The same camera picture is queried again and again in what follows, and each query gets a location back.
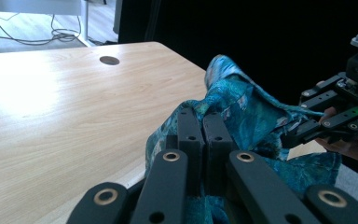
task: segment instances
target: floor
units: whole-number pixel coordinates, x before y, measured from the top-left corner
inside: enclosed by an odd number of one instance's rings
[[[107,3],[89,0],[89,41],[94,45],[117,42],[113,32],[116,0]],[[0,26],[0,53],[85,47],[74,38],[79,32],[76,16],[0,12]]]

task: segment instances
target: teal cloth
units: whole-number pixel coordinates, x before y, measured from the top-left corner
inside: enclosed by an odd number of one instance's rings
[[[205,85],[207,94],[203,100],[182,102],[149,136],[145,176],[156,154],[165,149],[166,136],[177,134],[177,114],[183,108],[192,107],[200,123],[205,115],[219,113],[240,150],[261,155],[295,193],[304,193],[310,185],[335,184],[341,164],[338,154],[312,153],[287,160],[290,149],[282,148],[280,139],[296,123],[323,113],[280,103],[225,55],[212,59],[205,74]],[[188,197],[186,208],[186,223],[228,223],[223,200],[219,197]]]

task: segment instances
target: light wood tabletop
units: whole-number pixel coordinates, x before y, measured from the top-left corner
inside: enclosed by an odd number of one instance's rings
[[[147,137],[204,75],[156,42],[0,54],[0,223],[65,223],[95,185],[138,182]]]

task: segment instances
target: brass ring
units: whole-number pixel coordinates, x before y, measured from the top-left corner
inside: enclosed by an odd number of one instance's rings
[[[106,199],[101,199],[101,195],[104,193],[110,193],[112,196]],[[94,202],[98,205],[107,205],[115,201],[118,193],[115,189],[102,189],[94,196]]]
[[[336,197],[337,201],[335,202],[335,201],[330,200],[328,197],[326,197],[327,195]],[[327,203],[333,207],[341,208],[341,207],[347,206],[347,204],[348,204],[347,201],[341,195],[339,195],[331,190],[320,190],[318,192],[318,196],[324,203]]]
[[[240,152],[237,154],[237,159],[240,161],[251,162],[255,160],[255,157],[246,152]]]
[[[180,158],[180,155],[176,152],[167,152],[163,156],[165,161],[177,161]]]

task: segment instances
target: crumpled cloth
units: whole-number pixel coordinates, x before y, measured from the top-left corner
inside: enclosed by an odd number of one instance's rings
[[[261,155],[295,193],[303,194],[310,185],[335,184],[341,164],[339,154],[312,153],[287,160],[289,148],[282,148],[280,139],[296,123],[323,113],[280,103],[225,55],[212,59],[206,70],[205,85],[207,93],[203,100],[187,100],[179,104],[147,139],[145,176],[156,154],[165,149],[166,136],[177,134],[178,113],[183,108],[192,107],[200,124],[205,115],[219,113],[239,149]],[[229,223],[223,200],[209,195],[188,197],[186,223]]]

